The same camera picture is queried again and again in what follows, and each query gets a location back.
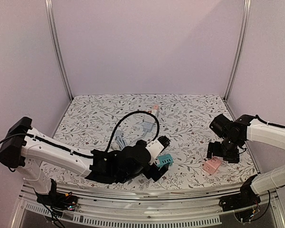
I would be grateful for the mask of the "light blue power strip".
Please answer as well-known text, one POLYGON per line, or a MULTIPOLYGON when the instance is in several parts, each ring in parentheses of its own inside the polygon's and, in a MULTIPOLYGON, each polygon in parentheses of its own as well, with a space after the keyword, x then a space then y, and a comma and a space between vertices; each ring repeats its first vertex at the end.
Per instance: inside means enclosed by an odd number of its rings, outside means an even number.
POLYGON ((145 131, 145 132, 151 132, 152 131, 152 129, 153 129, 153 127, 156 125, 156 123, 155 122, 144 122, 144 124, 143 124, 143 130, 145 131))

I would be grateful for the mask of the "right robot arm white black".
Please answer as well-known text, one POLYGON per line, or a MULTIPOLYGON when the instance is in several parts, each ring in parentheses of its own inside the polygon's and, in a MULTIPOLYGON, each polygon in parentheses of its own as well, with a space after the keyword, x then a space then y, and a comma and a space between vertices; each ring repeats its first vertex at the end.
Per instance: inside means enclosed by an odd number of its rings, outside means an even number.
MULTIPOLYGON (((228 163, 239 163, 239 151, 246 141, 264 143, 285 150, 285 126, 266 122, 258 115, 244 114, 231 121, 220 114, 213 119, 209 127, 222 141, 208 144, 208 159, 216 156, 228 163)), ((249 177, 240 187, 238 194, 222 197, 220 205, 224 209, 251 206, 260 203, 261 193, 283 186, 285 165, 249 177)))

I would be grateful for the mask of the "teal power strip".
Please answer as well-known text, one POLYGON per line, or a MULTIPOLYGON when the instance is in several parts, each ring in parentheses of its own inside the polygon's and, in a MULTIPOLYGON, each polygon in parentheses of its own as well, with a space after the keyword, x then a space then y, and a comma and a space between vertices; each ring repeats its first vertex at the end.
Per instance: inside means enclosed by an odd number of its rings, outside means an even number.
POLYGON ((172 166, 173 164, 173 157, 170 154, 160 155, 156 158, 155 162, 157 167, 162 168, 164 165, 168 164, 172 166))

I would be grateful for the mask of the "pink cube socket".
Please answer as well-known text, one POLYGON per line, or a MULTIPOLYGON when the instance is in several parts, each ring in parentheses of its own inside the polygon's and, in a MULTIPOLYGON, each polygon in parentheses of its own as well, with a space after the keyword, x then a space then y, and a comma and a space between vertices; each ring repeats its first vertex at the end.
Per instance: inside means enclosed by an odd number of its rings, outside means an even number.
POLYGON ((213 175, 221 164, 222 164, 221 159, 213 157, 212 159, 205 161, 203 165, 203 170, 208 174, 213 175))

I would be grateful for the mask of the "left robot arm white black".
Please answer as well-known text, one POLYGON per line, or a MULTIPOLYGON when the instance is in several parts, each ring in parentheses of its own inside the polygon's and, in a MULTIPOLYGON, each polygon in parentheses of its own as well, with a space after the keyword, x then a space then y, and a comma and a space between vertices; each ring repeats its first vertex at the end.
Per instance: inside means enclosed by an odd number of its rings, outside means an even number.
POLYGON ((122 150, 103 152, 80 149, 47 137, 31 125, 32 119, 22 117, 10 129, 0 147, 0 163, 17 170, 50 206, 57 206, 61 196, 54 190, 55 182, 46 177, 38 162, 65 168, 87 180, 104 183, 125 183, 143 174, 157 181, 168 170, 158 168, 156 158, 169 145, 166 136, 122 150))

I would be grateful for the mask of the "white cube socket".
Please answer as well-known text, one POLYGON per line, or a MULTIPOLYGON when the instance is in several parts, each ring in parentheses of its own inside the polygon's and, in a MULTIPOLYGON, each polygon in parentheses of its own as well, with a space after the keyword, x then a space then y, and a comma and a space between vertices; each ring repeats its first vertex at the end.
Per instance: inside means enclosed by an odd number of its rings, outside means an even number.
POLYGON ((158 117, 158 114, 159 114, 158 109, 154 109, 154 108, 150 108, 150 109, 146 110, 146 112, 154 115, 155 117, 158 117))

